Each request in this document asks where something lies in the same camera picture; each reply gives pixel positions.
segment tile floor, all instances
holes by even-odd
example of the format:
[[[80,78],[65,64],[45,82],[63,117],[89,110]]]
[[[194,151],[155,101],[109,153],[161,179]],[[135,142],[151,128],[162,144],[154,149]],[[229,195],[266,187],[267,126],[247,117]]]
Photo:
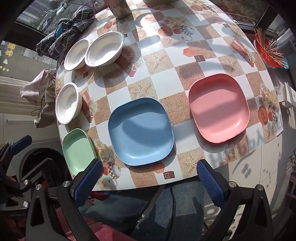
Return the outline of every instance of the tile floor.
[[[282,91],[284,82],[294,87],[286,70],[278,68],[267,70],[278,93]],[[279,232],[283,218],[287,216],[289,206],[289,199],[285,197],[289,180],[287,160],[296,147],[296,110],[285,109],[281,106],[281,113],[284,130],[279,136],[238,161],[215,169],[226,180],[235,181],[239,186],[254,187],[259,183],[264,186],[271,208],[274,234]],[[243,209],[244,207],[240,206],[234,218],[235,221],[230,226],[233,232]],[[219,211],[220,208],[213,205],[205,191],[205,222],[207,225],[214,221]]]

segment green plate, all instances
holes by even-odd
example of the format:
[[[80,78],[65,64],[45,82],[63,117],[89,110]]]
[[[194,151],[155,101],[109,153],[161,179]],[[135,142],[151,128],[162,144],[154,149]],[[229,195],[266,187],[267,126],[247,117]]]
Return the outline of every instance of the green plate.
[[[81,129],[74,129],[65,136],[63,152],[69,170],[73,175],[84,171],[88,164],[94,158],[97,158],[91,139]]]

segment pink plate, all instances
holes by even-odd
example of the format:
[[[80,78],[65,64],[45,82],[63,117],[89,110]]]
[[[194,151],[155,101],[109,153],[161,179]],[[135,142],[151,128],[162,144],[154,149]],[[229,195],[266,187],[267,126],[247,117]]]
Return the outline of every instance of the pink plate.
[[[189,106],[200,134],[221,143],[241,133],[250,110],[239,84],[227,74],[214,74],[193,83]]]

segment plate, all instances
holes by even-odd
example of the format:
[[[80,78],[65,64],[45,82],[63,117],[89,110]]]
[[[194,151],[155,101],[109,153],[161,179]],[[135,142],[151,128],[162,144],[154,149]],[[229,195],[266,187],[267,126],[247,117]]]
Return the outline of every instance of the plate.
[[[120,32],[108,32],[99,36],[86,51],[85,63],[90,67],[113,63],[122,52],[124,36]]]
[[[63,153],[73,175],[84,171],[90,162],[97,158],[88,134],[81,129],[70,131],[63,140]]]
[[[116,155],[130,166],[160,161],[174,145],[168,115],[154,98],[142,97],[117,107],[108,130]]]
[[[200,134],[221,143],[241,133],[250,110],[240,85],[227,74],[215,74],[193,83],[188,94],[192,116]]]
[[[65,70],[70,71],[83,67],[85,65],[85,53],[89,46],[90,41],[88,39],[82,39],[75,43],[66,55],[64,63]]]
[[[67,83],[57,96],[55,112],[57,120],[63,124],[68,124],[80,112],[82,107],[82,96],[77,85]]]

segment plaid scarf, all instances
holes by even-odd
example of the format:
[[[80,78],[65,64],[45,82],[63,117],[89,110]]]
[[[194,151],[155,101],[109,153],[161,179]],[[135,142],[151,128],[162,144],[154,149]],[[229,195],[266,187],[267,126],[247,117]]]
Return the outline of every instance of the plaid scarf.
[[[53,59],[57,59],[67,48],[71,40],[95,20],[94,11],[90,7],[80,7],[73,14],[72,19],[61,18],[57,28],[42,39],[36,45],[39,56],[49,53]]]

